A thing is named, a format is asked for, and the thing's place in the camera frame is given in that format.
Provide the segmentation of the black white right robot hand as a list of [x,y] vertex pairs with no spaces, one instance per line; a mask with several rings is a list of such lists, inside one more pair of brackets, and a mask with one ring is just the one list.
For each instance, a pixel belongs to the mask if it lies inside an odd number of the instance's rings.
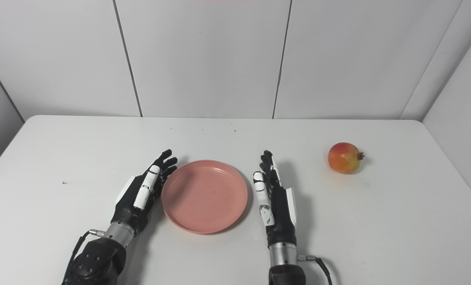
[[253,173],[253,186],[265,226],[267,246],[297,245],[297,215],[292,188],[286,189],[282,185],[274,155],[269,150],[265,150],[260,159],[260,170]]

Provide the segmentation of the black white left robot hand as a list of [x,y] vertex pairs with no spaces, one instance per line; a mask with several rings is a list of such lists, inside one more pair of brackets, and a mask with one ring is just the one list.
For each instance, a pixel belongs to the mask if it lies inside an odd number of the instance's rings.
[[117,198],[112,223],[122,223],[139,235],[148,224],[154,202],[161,197],[166,180],[175,172],[178,159],[169,148],[138,176],[129,179]]

